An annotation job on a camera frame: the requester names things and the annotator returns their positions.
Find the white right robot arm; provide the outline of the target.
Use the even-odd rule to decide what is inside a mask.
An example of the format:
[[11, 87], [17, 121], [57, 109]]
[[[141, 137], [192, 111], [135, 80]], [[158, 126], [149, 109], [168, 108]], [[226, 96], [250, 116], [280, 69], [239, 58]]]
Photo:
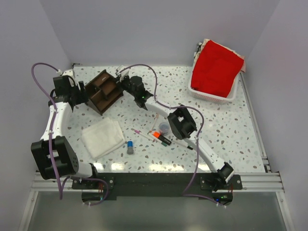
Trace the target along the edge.
[[226, 189], [231, 184], [234, 169], [199, 137], [203, 126], [197, 128], [196, 122], [188, 111], [194, 108], [184, 105], [171, 107], [157, 101], [154, 95], [145, 89], [142, 78], [138, 76], [120, 77], [118, 85], [134, 97], [138, 107], [167, 118], [173, 135], [195, 149], [197, 156], [206, 162], [214, 175], [214, 183], [218, 188]]

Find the brown wooden desk organizer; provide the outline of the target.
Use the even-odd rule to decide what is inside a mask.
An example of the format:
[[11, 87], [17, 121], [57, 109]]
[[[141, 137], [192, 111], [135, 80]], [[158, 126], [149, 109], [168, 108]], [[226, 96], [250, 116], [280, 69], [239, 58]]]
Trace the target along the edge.
[[85, 90], [89, 97], [86, 105], [101, 116], [124, 95], [122, 89], [116, 85], [115, 78], [106, 70], [92, 79]]

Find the pink capped white marker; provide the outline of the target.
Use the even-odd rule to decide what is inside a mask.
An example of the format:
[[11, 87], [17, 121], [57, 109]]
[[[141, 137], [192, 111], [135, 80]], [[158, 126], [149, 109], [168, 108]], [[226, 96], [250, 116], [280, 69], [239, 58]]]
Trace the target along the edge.
[[134, 131], [135, 131], [135, 133], [137, 133], [137, 134], [140, 135], [140, 136], [143, 136], [144, 138], [148, 139], [149, 141], [151, 141], [151, 142], [154, 141], [152, 138], [150, 138], [148, 135], [142, 133], [141, 131], [136, 130], [136, 129], [135, 129]]

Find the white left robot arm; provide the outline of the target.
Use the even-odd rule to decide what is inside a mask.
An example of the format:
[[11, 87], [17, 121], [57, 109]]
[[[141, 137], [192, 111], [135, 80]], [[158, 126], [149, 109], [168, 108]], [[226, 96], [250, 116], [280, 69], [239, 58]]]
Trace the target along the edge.
[[53, 102], [48, 102], [49, 120], [40, 140], [31, 144], [32, 155], [45, 180], [56, 178], [53, 169], [56, 167], [60, 177], [83, 178], [83, 184], [94, 189], [100, 183], [97, 169], [92, 163], [79, 161], [64, 135], [74, 107], [88, 100], [84, 83], [76, 83], [71, 70], [53, 78], [53, 82], [55, 95], [50, 94]]

